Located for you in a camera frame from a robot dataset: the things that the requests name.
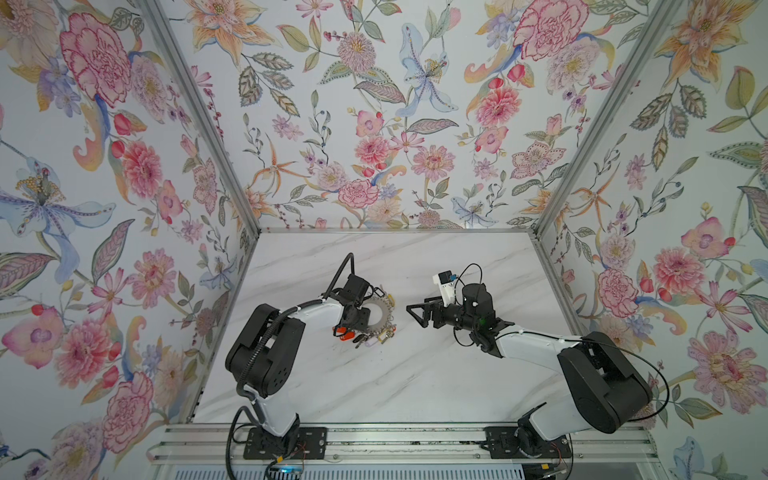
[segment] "pink carnation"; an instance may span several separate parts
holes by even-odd
[[[59,41],[74,79],[91,100],[98,94],[110,107],[125,101],[131,89],[131,63],[112,27],[90,13],[73,13],[69,30],[61,33]]]
[[[109,399],[104,417],[104,447],[120,453],[139,436],[150,414],[152,381],[143,372],[134,374],[130,382],[121,382]]]
[[[101,371],[112,347],[107,326],[85,319],[73,325],[61,342],[64,351],[56,356],[59,385],[73,389],[79,382],[88,383]]]
[[[483,127],[505,124],[520,111],[521,103],[520,95],[514,88],[495,88],[480,102],[477,113],[478,122]]]
[[[534,0],[523,13],[512,45],[522,45],[521,58],[551,57],[576,39],[588,16],[582,0]]]
[[[656,255],[656,279],[672,293],[693,293],[704,281],[704,265],[683,247],[663,248]]]
[[[364,164],[376,165],[384,161],[389,155],[389,143],[384,137],[363,138],[355,149],[355,157]]]
[[[608,269],[598,277],[600,300],[615,316],[627,318],[637,312],[638,291],[632,279],[619,270]]]
[[[339,189],[339,201],[351,208],[363,208],[379,198],[379,188],[370,180],[355,180]]]
[[[123,175],[136,195],[153,197],[163,179],[160,157],[143,141],[130,142],[123,153]]]

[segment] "pink flower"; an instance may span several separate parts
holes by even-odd
[[[589,37],[580,38],[549,61],[547,89],[568,88],[581,81],[600,55],[600,45]]]
[[[194,146],[194,142],[187,135],[181,135],[181,147],[190,157],[194,158],[197,156],[197,147]]]
[[[683,247],[661,249],[654,273],[661,286],[683,295],[693,293],[705,279],[704,265]]]
[[[479,162],[475,162],[475,176],[487,180],[491,177],[498,177],[498,170],[487,158],[484,158]]]
[[[534,0],[523,13],[512,46],[522,45],[521,58],[551,57],[576,39],[588,16],[582,0]]]
[[[160,157],[143,141],[129,142],[123,153],[123,175],[136,195],[153,197],[163,178]]]
[[[61,53],[80,89],[110,107],[131,89],[131,64],[118,34],[90,13],[69,15],[69,30],[59,36]]]
[[[56,356],[59,385],[73,389],[79,382],[88,383],[104,366],[112,347],[107,326],[97,320],[85,319],[73,325]]]
[[[512,87],[491,90],[480,102],[477,119],[483,127],[493,127],[507,123],[520,111],[522,100]]]
[[[502,141],[507,137],[507,132],[509,132],[507,127],[486,129],[475,141],[476,150],[485,149],[488,153],[495,154],[501,148]]]
[[[437,148],[437,146],[432,145],[429,147],[429,151],[423,149],[414,156],[414,165],[411,168],[416,174],[424,174],[425,177],[436,182],[453,170],[455,158],[456,156],[449,153],[445,147]]]
[[[317,18],[320,18],[320,11],[325,11],[331,7],[333,7],[333,3],[323,2],[323,0],[301,0],[304,2],[305,5],[301,5],[300,3],[296,5],[296,10],[300,12],[306,12],[304,15],[301,15],[302,18],[306,18],[310,16],[312,13],[315,14]]]
[[[384,137],[363,138],[355,148],[355,157],[368,165],[379,164],[388,156],[389,144],[384,140]]]
[[[766,406],[766,391],[760,387],[765,383],[766,368],[752,365],[757,354],[751,348],[738,352],[739,337],[732,330],[725,336],[717,332],[704,334],[703,344],[690,339],[688,356],[699,364],[694,369],[694,388],[705,395],[712,394],[712,400],[720,407],[725,406],[725,395],[730,399],[730,408],[747,414],[756,403]]]
[[[299,128],[290,123],[288,120],[289,118],[282,118],[279,115],[272,120],[273,128],[275,129],[275,132],[280,136],[280,138],[288,137],[288,140],[292,140],[294,138],[298,138],[302,135],[304,135],[304,132],[299,130]]]
[[[54,439],[48,478],[51,480],[82,480],[101,462],[104,433],[98,420],[75,422],[58,432]]]
[[[533,177],[563,158],[564,154],[564,148],[550,148],[544,142],[535,141],[525,152],[512,155],[512,163],[515,166],[512,176],[514,178]]]
[[[218,200],[216,181],[216,168],[213,161],[209,158],[205,165],[200,165],[192,170],[194,175],[194,193],[192,197],[199,203],[205,205],[205,211],[212,214],[216,210],[216,200]]]
[[[424,143],[425,138],[419,138],[416,140],[416,134],[411,134],[410,136],[406,132],[402,132],[400,134],[400,139],[398,140],[397,137],[392,137],[392,141],[395,142],[395,146],[392,147],[393,150],[400,150],[402,148],[402,151],[408,153],[409,147],[414,147],[416,145],[420,145]]]
[[[64,323],[54,307],[44,309],[40,316],[22,320],[2,337],[2,344],[24,363],[36,369],[48,365],[53,351],[61,342]]]
[[[625,271],[634,253],[634,240],[611,235],[600,245],[600,255],[608,268]]]
[[[139,436],[149,419],[153,392],[152,381],[143,372],[136,372],[130,382],[118,384],[102,424],[107,450],[120,453]]]
[[[214,84],[205,83],[206,81],[210,80],[210,73],[207,71],[204,71],[201,74],[197,74],[197,65],[192,65],[190,67],[190,71],[192,72],[192,76],[194,77],[195,82],[197,82],[198,87],[213,87]]]
[[[136,55],[131,62],[131,91],[147,113],[163,123],[166,98],[165,88],[154,62],[147,57]]]
[[[717,282],[710,282],[710,295],[706,295],[701,290],[696,289],[696,294],[699,296],[699,299],[712,307],[707,310],[707,316],[712,318],[715,316],[715,313],[719,313],[723,323],[725,323],[725,326],[731,331],[736,332],[736,330],[733,329],[733,326],[735,325],[745,332],[749,332],[752,329],[752,326],[732,314],[749,315],[751,313],[750,309],[745,306],[727,306],[728,303],[733,302],[736,297],[739,296],[739,293],[736,290],[728,290],[722,297],[719,297],[717,291]]]
[[[547,119],[547,135],[558,135],[563,130],[563,116],[560,114]]]
[[[182,212],[181,200],[170,180],[163,182],[163,187],[157,191],[157,205],[160,207],[160,217],[168,224],[173,223],[172,217]]]
[[[701,258],[722,257],[728,254],[728,246],[723,241],[725,232],[717,217],[707,218],[699,223],[696,228],[688,230],[688,233],[680,239],[683,245]]]
[[[174,259],[165,254],[165,249],[160,248],[152,252],[144,252],[144,262],[137,260],[134,268],[139,273],[134,273],[127,278],[127,282],[133,286],[131,292],[136,300],[144,299],[143,307],[148,309],[157,306],[157,298],[166,296],[176,291],[174,280],[176,270]]]
[[[337,51],[341,62],[357,74],[366,73],[376,63],[373,43],[356,31],[341,39]]]
[[[203,224],[197,220],[182,220],[181,235],[187,242],[194,245],[203,235]]]
[[[357,114],[357,136],[377,135],[384,126],[384,119],[369,111],[361,110]]]
[[[615,316],[627,318],[637,312],[634,299],[639,292],[630,277],[609,268],[598,277],[598,287],[600,300]]]
[[[379,198],[379,188],[370,180],[357,179],[339,189],[339,201],[351,208],[363,208]]]
[[[104,274],[104,286],[107,288],[101,288],[99,285],[91,288],[91,292],[103,300],[99,300],[96,303],[92,303],[88,306],[88,313],[93,313],[101,308],[104,309],[103,317],[106,317],[112,312],[113,305],[120,305],[123,303],[122,298],[118,298],[118,293],[123,289],[127,278],[123,280],[123,269],[118,268],[118,272],[115,274],[114,282],[112,281],[112,274],[106,272]]]
[[[435,228],[440,223],[440,214],[435,210],[424,210],[419,214],[419,224],[424,228]]]

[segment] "black cable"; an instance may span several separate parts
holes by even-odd
[[[344,257],[344,261],[341,262],[341,266],[336,271],[336,275],[333,276],[331,284],[328,285],[328,290],[326,290],[326,292],[323,294],[323,299],[328,298],[328,295],[330,295],[333,291],[333,287],[336,286],[336,281],[338,281],[339,277],[341,276],[341,272],[344,270],[347,262],[349,262],[349,269],[352,271],[352,275],[355,274],[355,256],[352,253],[348,253],[347,256]]]
[[[497,337],[496,341],[498,342],[501,338],[503,338],[503,337],[505,337],[507,335],[513,335],[513,334],[516,334],[516,333],[519,334],[521,332],[505,333],[504,335],[501,335],[501,336]],[[523,331],[522,333],[527,333],[529,335],[545,336],[547,338],[556,339],[556,340],[560,340],[561,339],[561,337],[559,337],[559,336],[547,335],[546,333],[527,332],[527,331]],[[669,383],[667,383],[667,379],[664,378],[664,374],[661,372],[661,370],[659,370],[653,363],[647,361],[646,359],[644,359],[643,357],[639,356],[635,352],[631,352],[631,351],[629,351],[627,349],[623,349],[620,346],[616,346],[616,345],[613,345],[611,343],[603,343],[603,342],[598,342],[597,340],[584,339],[584,338],[583,339],[579,339],[579,340],[568,340],[568,342],[573,342],[573,343],[586,342],[586,343],[596,343],[596,344],[602,345],[602,346],[609,346],[611,348],[615,348],[617,350],[621,350],[624,353],[629,353],[633,357],[638,358],[638,359],[642,360],[643,362],[646,362],[652,369],[656,370],[656,373],[658,373],[659,376],[661,377],[661,379],[664,381],[664,385],[665,385],[665,387],[667,389],[667,398],[664,400],[664,404],[656,412],[653,412],[650,415],[646,415],[645,417],[640,417],[639,419],[628,420],[628,422],[640,422],[642,420],[652,419],[656,415],[660,414],[665,408],[667,408],[667,405],[669,405],[669,402],[670,402],[670,386],[669,386]]]
[[[457,329],[457,328],[454,328],[454,329],[453,329],[453,338],[454,338],[454,339],[456,339],[456,343],[458,343],[458,344],[459,344],[459,345],[461,345],[461,346],[473,346],[473,345],[475,345],[475,343],[474,343],[474,342],[470,343],[469,345],[465,345],[465,344],[463,344],[463,343],[459,342],[459,340],[458,340],[458,337],[456,336],[456,331],[457,331],[457,330],[460,330],[460,329]]]

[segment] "green leaf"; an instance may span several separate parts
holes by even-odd
[[[750,112],[750,116],[754,117],[755,115],[763,111],[765,107],[768,107],[768,87],[765,87],[757,95],[757,98],[755,99],[755,103],[754,105],[752,105],[752,111]]]
[[[277,29],[283,34],[288,45],[298,52],[305,52],[310,49],[310,42],[306,39],[301,30],[292,25],[278,25]]]
[[[755,169],[760,168],[763,162],[760,158],[762,148],[763,145],[757,142],[744,141],[707,153],[713,158],[732,161],[741,167]]]
[[[667,157],[669,151],[669,136],[667,135],[667,126],[662,125],[659,133],[656,135],[656,141],[654,142],[654,148],[651,151],[651,160],[654,162],[655,171],[659,171],[661,164],[664,162],[664,158]]]
[[[768,298],[760,295],[739,295],[744,300],[746,306],[752,310],[755,322],[766,333],[768,333]]]
[[[109,234],[109,237],[96,248],[91,260],[91,275],[94,283],[98,283],[101,276],[118,263],[125,248],[128,228],[133,222],[134,219],[130,219],[119,223]]]
[[[352,74],[352,70],[349,69],[340,61],[333,62],[331,66],[326,69],[323,74],[323,78],[320,79],[320,84],[326,84],[337,78],[349,77]]]
[[[589,237],[590,235],[594,235],[594,230],[592,230],[591,228],[582,227],[576,230],[576,234],[581,238]]]
[[[711,419],[714,416],[723,414],[718,409],[710,405],[707,401],[693,397],[680,400],[679,405],[690,416],[698,420]]]
[[[370,38],[373,38],[374,40],[384,41],[384,36],[382,35],[382,29],[379,28],[379,26],[375,22],[371,22],[368,20],[367,22],[363,22],[362,27],[365,29],[366,33]]]
[[[675,172],[675,175],[680,175],[683,172],[690,170],[696,164],[697,160],[699,160],[699,157],[691,157],[684,161],[683,164],[680,165],[680,168],[677,169],[677,172]]]
[[[733,68],[733,77],[725,92],[725,105],[731,110],[745,108],[755,93],[755,76],[744,67]]]
[[[527,189],[533,187],[534,185],[537,186],[537,187],[541,186],[541,180],[539,180],[538,178],[532,178],[532,179],[528,180],[527,182],[525,182],[524,184],[517,185],[517,186],[512,188],[511,195],[513,197],[515,197],[515,196],[525,192]]]
[[[737,129],[742,123],[749,120],[749,118],[739,115],[724,118],[714,127],[709,127],[707,131],[714,132],[716,134],[724,134],[728,131]]]
[[[619,41],[619,45],[616,45],[616,48],[619,48],[629,41],[637,40],[640,37],[640,33],[643,31],[644,27],[645,24],[641,23],[631,28],[627,33],[624,34],[624,37],[621,38],[621,41]]]
[[[131,17],[134,14],[130,10],[123,7],[117,7],[112,12],[112,19],[109,21],[109,26],[115,30],[121,31],[131,26]]]
[[[187,280],[187,278],[182,274],[182,272],[179,272],[179,292],[184,295],[185,297],[189,298],[190,295],[190,281]]]
[[[386,16],[394,15],[395,13],[401,13],[402,10],[400,10],[400,7],[395,5],[394,3],[388,3],[388,2],[382,2],[377,5],[379,7],[379,10],[381,13],[383,13]]]
[[[691,419],[690,415],[688,415],[688,412],[683,410],[679,405],[674,406],[674,412],[677,413],[677,416],[679,416],[680,419],[690,425],[691,428],[694,427],[694,421]]]
[[[627,23],[632,18],[634,18],[635,15],[637,15],[637,12],[633,12],[631,10],[624,10],[622,12],[618,12],[614,15],[611,15],[611,18],[609,18],[608,21],[605,22],[605,26],[610,27],[611,25],[619,25],[622,23]]]
[[[757,187],[739,187],[750,201],[750,225],[768,248],[768,194]]]
[[[435,189],[435,192],[440,195],[441,193],[448,190],[448,183],[450,181],[450,178],[446,178],[444,180],[441,180],[439,184],[437,184],[437,188]]]
[[[691,85],[680,86],[680,100],[683,102],[685,111],[695,118],[707,116],[707,99],[698,88]]]
[[[293,65],[284,57],[264,51],[251,57],[253,61],[272,70],[290,70]]]

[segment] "orange lily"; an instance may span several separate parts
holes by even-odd
[[[272,139],[269,138],[269,136],[267,136],[266,139],[270,141],[270,150],[272,151],[272,164],[267,168],[257,171],[256,174],[253,175],[253,181],[250,183],[248,188],[251,188],[261,175],[264,175],[265,178],[269,178],[269,176],[274,174],[274,176],[272,177],[272,183],[270,184],[270,187],[266,189],[266,191],[272,190],[272,186],[275,184],[275,180],[277,180],[277,188],[272,193],[272,196],[274,197],[277,191],[280,189],[280,185],[282,184],[282,181],[280,179],[280,172],[283,172],[284,174],[293,175],[294,177],[299,177],[299,178],[309,178],[309,177],[307,177],[306,175],[299,175],[286,168],[288,165],[295,164],[296,163],[295,161],[286,162],[284,164],[278,164],[277,152],[275,151],[275,146],[272,144]]]
[[[580,188],[576,190],[571,195],[575,195],[579,192],[581,192],[581,199],[586,200],[587,203],[584,205],[581,205],[580,207],[576,207],[576,210],[583,208],[583,210],[575,215],[571,215],[571,217],[578,217],[579,215],[584,215],[589,211],[589,209],[592,208],[592,205],[594,205],[594,209],[598,212],[598,223],[600,224],[600,228],[605,231],[605,228],[603,228],[603,219],[600,215],[600,204],[606,205],[608,208],[611,208],[611,205],[603,200],[603,197],[600,196],[600,194],[603,193],[603,191],[608,187],[608,185],[611,184],[611,181],[616,176],[616,172],[618,172],[618,166],[616,167],[616,170],[614,170],[614,173],[611,175],[611,178],[608,179],[607,182],[605,182],[605,185],[600,187],[600,190],[597,192],[593,192],[592,190],[589,190],[588,188]]]

